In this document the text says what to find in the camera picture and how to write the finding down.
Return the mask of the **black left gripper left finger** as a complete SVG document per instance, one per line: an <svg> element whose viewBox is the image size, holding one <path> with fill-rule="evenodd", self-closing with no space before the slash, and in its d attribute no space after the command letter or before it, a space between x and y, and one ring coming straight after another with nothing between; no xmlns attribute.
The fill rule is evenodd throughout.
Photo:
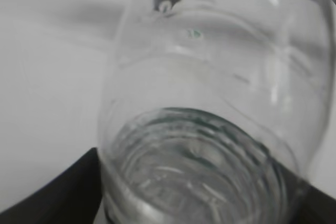
<svg viewBox="0 0 336 224"><path fill-rule="evenodd" d="M102 200L97 149L49 184L1 212L1 223L93 223Z"/></svg>

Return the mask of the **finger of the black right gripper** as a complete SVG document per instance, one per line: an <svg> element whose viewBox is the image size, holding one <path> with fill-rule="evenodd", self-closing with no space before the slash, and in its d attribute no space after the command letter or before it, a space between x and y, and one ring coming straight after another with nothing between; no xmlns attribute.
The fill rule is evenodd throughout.
<svg viewBox="0 0 336 224"><path fill-rule="evenodd" d="M335 224L335 199L280 165L287 192L285 223Z"/></svg>

